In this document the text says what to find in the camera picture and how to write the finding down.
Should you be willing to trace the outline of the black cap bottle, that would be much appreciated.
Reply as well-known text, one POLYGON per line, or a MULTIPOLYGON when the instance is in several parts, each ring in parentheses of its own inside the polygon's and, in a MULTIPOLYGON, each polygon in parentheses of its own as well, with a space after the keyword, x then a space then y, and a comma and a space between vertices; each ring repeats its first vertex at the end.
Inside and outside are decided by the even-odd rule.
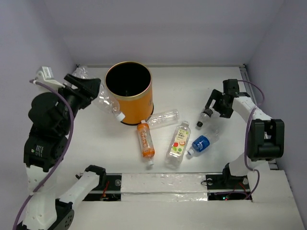
POLYGON ((204 108, 200 112, 199 119, 196 123, 197 127, 202 127, 204 123, 206 123, 209 119, 211 119, 213 115, 213 110, 211 108, 204 108))

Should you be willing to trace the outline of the clear bottle white blue cap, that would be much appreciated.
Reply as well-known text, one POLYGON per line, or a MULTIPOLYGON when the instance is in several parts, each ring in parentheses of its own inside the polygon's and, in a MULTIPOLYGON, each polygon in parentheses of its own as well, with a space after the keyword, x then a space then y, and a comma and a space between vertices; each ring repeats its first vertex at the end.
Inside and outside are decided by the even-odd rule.
MULTIPOLYGON (((81 79, 94 79, 94 75, 88 72, 87 67, 77 67, 73 72, 73 76, 81 79)), ((109 90, 101 81, 99 94, 93 103, 103 112, 112 114, 119 122, 122 122, 125 118, 124 113, 120 110, 120 104, 118 100, 109 92, 109 90)))

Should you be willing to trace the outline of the apple juice label bottle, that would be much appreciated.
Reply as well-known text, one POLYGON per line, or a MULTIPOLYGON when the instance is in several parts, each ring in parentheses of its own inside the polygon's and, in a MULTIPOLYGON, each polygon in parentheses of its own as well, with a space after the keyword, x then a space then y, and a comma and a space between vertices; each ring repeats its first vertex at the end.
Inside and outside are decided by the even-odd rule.
POLYGON ((180 166, 188 145, 191 130, 188 121, 182 121, 173 133, 170 145, 165 155, 165 165, 167 168, 176 169, 180 166))

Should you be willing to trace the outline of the orange label bottle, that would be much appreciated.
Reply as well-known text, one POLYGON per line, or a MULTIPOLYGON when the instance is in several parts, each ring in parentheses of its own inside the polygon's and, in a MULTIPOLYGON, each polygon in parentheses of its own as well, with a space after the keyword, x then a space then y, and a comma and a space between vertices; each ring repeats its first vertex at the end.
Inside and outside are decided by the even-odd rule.
POLYGON ((140 142, 142 157, 147 164, 147 168, 152 168, 154 165, 155 149, 149 125, 145 120, 142 120, 141 123, 137 125, 137 133, 140 142))

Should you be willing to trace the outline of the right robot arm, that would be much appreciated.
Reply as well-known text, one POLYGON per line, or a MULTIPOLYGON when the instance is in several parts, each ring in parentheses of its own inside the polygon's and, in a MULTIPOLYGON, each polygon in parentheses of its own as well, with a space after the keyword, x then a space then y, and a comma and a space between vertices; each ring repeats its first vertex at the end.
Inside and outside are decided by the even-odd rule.
POLYGON ((224 80, 223 91, 214 89, 205 105, 205 111, 215 111, 221 118, 230 118, 236 112, 247 124, 244 152, 226 164, 221 174, 207 175, 205 182, 210 190, 232 189, 258 165, 284 153, 283 120, 265 114, 247 92, 240 91, 238 83, 236 79, 224 80))

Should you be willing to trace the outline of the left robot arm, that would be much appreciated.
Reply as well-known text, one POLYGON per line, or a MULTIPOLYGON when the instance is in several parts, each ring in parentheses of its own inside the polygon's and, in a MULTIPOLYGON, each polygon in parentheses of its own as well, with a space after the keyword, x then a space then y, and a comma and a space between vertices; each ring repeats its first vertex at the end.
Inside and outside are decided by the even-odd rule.
POLYGON ((67 192, 56 195, 58 167, 71 143, 75 117, 98 96, 101 84, 100 79, 70 74, 65 80, 67 84, 51 77, 31 80, 45 92, 32 100, 28 113, 32 127, 24 145, 24 164, 29 195, 16 216, 15 230, 67 230, 86 196, 107 186, 105 169, 90 165, 67 192))

